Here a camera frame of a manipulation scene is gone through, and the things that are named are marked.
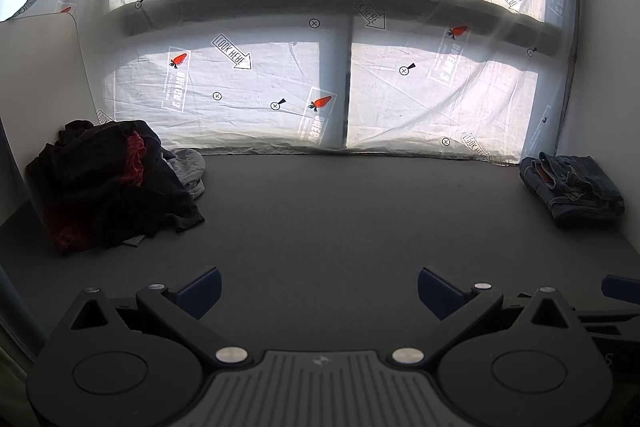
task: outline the metal screw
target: metal screw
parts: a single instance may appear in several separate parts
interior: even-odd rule
[[[424,358],[424,353],[415,347],[401,347],[391,357],[398,363],[418,363]]]
[[[244,362],[248,357],[249,353],[242,349],[242,347],[223,347],[216,352],[216,358],[224,363]]]

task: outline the gray mat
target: gray mat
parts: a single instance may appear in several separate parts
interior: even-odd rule
[[[0,264],[47,329],[88,286],[132,296],[207,264],[223,295],[203,321],[248,349],[411,346],[437,319],[420,268],[505,292],[559,288],[579,309],[633,307],[600,293],[607,273],[640,278],[612,228],[556,229],[517,167],[388,156],[206,156],[207,219],[139,248],[60,257],[30,206],[0,227]]]

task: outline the blue plastic piece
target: blue plastic piece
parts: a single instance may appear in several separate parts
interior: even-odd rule
[[[640,304],[640,280],[607,275],[600,285],[602,294],[619,301]]]
[[[456,288],[441,275],[425,267],[418,275],[418,296],[422,304],[442,321],[469,302],[472,294]]]
[[[207,268],[193,282],[175,292],[170,299],[191,317],[200,320],[222,295],[222,275],[218,268]]]

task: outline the carrot logo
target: carrot logo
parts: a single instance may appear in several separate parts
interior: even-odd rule
[[[329,103],[329,100],[331,100],[331,98],[332,97],[330,96],[324,96],[322,98],[318,98],[315,102],[309,105],[309,109],[313,109],[314,112],[318,112],[318,109],[323,108],[325,105],[327,105]]]
[[[187,54],[183,53],[182,55],[178,55],[171,62],[169,62],[170,66],[173,66],[175,69],[178,69],[178,66],[184,62],[184,59],[187,58]]]
[[[457,26],[455,28],[450,29],[447,32],[447,35],[449,37],[451,37],[453,40],[456,40],[456,37],[459,37],[460,35],[462,35],[464,32],[466,32],[466,28],[467,26]]]

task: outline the denim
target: denim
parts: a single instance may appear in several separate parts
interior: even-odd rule
[[[546,181],[538,168],[548,174]],[[522,181],[548,206],[556,223],[587,219],[614,219],[625,211],[625,201],[611,179],[591,156],[524,158]]]

